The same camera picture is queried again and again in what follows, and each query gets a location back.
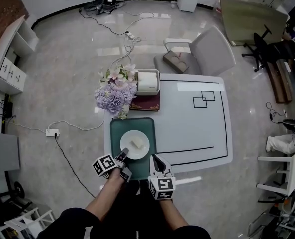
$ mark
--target black baseboard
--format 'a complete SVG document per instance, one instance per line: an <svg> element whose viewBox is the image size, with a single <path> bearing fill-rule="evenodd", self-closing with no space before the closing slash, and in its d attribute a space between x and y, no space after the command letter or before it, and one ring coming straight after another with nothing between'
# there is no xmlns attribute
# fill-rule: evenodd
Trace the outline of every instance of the black baseboard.
<svg viewBox="0 0 295 239"><path fill-rule="evenodd" d="M177 0L148 0L148 1L177 1ZM43 21L45 19L56 16L56 15L61 14L63 12L67 12L67 11L70 11L70 10L82 8L82 7L84 7L84 6L88 5L88 4L91 4L91 3L93 3L93 2L86 2L86 3L78 4L78 5L75 5L75 6L72 6L72 7L69 7L69 8L54 12L52 14L49 14L49 15L45 16L45 17L42 17L42 18L38 19L36 22L34 22L31 29L34 29L38 23L40 23L41 21ZM100 4L101 0L96 0L95 3ZM206 6L206 5L203 5L203 4L197 4L197 7L213 10L213 7Z"/></svg>

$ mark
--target book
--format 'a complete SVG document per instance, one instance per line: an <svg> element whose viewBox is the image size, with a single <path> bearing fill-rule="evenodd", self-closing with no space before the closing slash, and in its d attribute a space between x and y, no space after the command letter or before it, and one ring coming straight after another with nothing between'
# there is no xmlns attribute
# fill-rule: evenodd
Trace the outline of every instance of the book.
<svg viewBox="0 0 295 239"><path fill-rule="evenodd" d="M130 109L158 111L160 109L160 92L155 96L136 96L130 104Z"/></svg>

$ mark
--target green tray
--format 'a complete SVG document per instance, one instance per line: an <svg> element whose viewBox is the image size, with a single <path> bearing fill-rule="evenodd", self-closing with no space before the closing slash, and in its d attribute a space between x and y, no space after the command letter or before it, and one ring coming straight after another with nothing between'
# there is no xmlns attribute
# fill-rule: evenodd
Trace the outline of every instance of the green tray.
<svg viewBox="0 0 295 239"><path fill-rule="evenodd" d="M126 159L126 164L132 172L131 180L145 180L150 175L149 159L151 154L156 154L156 140L154 121L150 117L132 118L132 119L114 119L110 123L111 133L111 149L112 156L116 157L120 154L121 149L119 143L122 136L131 130L137 130L144 133L149 140L149 151L145 157L138 160Z"/></svg>

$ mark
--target white pants leg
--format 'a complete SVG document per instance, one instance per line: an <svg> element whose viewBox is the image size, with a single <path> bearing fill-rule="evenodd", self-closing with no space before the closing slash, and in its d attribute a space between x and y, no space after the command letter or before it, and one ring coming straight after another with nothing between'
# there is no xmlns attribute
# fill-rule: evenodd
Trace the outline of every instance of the white pants leg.
<svg viewBox="0 0 295 239"><path fill-rule="evenodd" d="M268 143L274 150L280 151L286 155L295 153L295 134L285 134L281 136L268 137Z"/></svg>

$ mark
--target cabinet drawer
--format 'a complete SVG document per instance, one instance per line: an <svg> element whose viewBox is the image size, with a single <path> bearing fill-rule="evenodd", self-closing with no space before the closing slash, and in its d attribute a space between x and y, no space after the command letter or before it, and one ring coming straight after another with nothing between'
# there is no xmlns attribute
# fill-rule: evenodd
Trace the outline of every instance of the cabinet drawer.
<svg viewBox="0 0 295 239"><path fill-rule="evenodd" d="M8 78L11 65L12 65L12 62L9 59L4 58L3 64L0 68L0 77L2 77L4 80L7 80Z"/></svg>
<svg viewBox="0 0 295 239"><path fill-rule="evenodd" d="M7 81L23 91L26 77L27 75L24 72L22 72L18 67L12 64Z"/></svg>

